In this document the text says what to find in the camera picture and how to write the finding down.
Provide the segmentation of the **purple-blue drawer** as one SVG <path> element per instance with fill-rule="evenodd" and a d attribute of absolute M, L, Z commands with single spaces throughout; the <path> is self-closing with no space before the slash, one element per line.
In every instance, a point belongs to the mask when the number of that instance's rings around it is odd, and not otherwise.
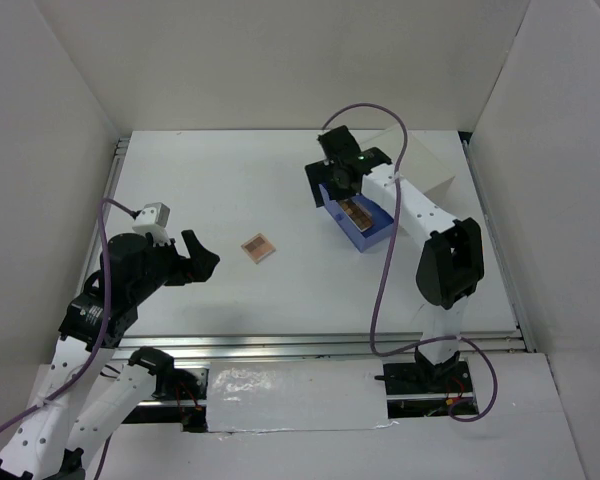
<path fill-rule="evenodd" d="M 365 196 L 334 200 L 324 184 L 319 186 L 319 191 L 324 208 L 359 252 L 365 252 L 391 235 L 393 218 Z"/>

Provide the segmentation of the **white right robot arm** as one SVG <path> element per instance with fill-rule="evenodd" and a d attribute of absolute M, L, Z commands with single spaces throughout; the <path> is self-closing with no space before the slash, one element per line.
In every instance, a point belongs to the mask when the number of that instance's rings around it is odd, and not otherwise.
<path fill-rule="evenodd" d="M 437 391 L 455 373 L 468 299 L 484 277 L 481 228 L 441 209 L 382 150 L 363 151 L 347 127 L 319 135 L 318 143 L 324 159 L 305 167 L 312 190 L 330 200 L 363 196 L 384 211 L 393 209 L 387 254 L 393 254 L 400 229 L 420 249 L 415 282 L 433 318 L 414 347 L 415 379 L 422 389 Z"/>

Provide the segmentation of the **long brown eyeshadow palette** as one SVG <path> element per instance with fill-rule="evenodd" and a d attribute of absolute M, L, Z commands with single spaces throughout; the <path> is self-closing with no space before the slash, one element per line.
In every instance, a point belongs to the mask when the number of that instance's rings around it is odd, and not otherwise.
<path fill-rule="evenodd" d="M 355 200 L 340 200 L 338 205 L 360 232 L 365 232 L 373 226 L 372 215 Z"/>

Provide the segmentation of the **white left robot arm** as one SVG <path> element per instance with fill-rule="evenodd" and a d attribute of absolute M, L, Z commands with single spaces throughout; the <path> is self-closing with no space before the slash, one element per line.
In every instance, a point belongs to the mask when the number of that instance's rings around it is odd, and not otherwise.
<path fill-rule="evenodd" d="M 85 403 L 145 300 L 163 286 L 210 279 L 219 256 L 191 230 L 182 238 L 185 256 L 174 240 L 159 244 L 150 233 L 118 234 L 108 241 L 99 269 L 67 307 L 36 399 L 12 421 L 18 429 L 0 451 L 0 479 L 83 479 L 100 446 L 140 402 L 203 397 L 201 380 L 176 368 L 166 352 L 142 346 L 105 393 Z"/>

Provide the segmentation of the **pink four-pan eyeshadow palette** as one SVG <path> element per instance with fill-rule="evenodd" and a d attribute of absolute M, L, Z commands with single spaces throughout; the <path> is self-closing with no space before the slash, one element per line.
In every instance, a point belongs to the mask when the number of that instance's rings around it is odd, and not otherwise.
<path fill-rule="evenodd" d="M 243 243 L 241 249 L 255 264 L 276 252 L 274 245 L 262 233 Z"/>

